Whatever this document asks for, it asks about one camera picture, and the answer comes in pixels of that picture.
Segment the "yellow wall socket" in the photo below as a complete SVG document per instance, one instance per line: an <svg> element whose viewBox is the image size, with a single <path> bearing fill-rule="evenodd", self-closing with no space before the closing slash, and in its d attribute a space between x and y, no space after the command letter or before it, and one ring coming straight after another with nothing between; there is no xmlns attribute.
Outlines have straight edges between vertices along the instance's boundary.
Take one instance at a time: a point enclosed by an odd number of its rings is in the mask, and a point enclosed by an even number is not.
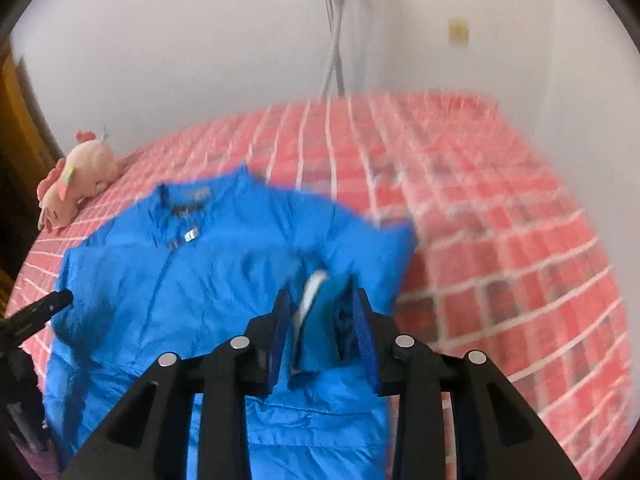
<svg viewBox="0 0 640 480"><path fill-rule="evenodd" d="M463 18L450 18L448 38L450 46L466 47L470 39L469 22Z"/></svg>

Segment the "red plaid bed sheet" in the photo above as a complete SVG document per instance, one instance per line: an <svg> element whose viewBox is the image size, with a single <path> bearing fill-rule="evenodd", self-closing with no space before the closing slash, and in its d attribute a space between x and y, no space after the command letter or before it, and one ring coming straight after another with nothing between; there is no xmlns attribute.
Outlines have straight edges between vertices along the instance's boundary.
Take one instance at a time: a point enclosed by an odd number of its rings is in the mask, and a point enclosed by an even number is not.
<svg viewBox="0 0 640 480"><path fill-rule="evenodd" d="M632 428L624 300L585 211L477 94L275 105L145 145L70 228L37 238L2 308L48 292L63 252L157 183L239 164L375 221L411 219L418 248L400 328L454 356L485 351L582 478L608 476Z"/></svg>

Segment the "blue puffer jacket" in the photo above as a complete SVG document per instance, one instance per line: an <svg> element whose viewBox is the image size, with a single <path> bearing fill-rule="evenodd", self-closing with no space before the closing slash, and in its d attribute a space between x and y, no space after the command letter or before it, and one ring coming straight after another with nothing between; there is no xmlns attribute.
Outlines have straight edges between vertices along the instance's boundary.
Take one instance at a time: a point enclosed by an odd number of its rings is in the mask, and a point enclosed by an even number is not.
<svg viewBox="0 0 640 480"><path fill-rule="evenodd" d="M256 479L382 479L386 402L367 382L352 292L389 314L416 247L412 225L376 226L246 168L158 186L70 248L57 289L44 409L68 464L163 353L202 356L270 312L292 311L273 393L246 402Z"/></svg>

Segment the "pink plush unicorn toy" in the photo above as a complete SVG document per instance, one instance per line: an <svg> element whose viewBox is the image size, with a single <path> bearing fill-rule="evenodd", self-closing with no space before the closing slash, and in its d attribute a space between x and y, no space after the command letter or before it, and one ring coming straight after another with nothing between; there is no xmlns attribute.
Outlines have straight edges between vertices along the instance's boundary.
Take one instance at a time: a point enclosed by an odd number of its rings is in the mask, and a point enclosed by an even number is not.
<svg viewBox="0 0 640 480"><path fill-rule="evenodd" d="M119 176L122 164L92 131L75 134L76 146L37 186L38 230L51 233L69 226L82 202L103 193Z"/></svg>

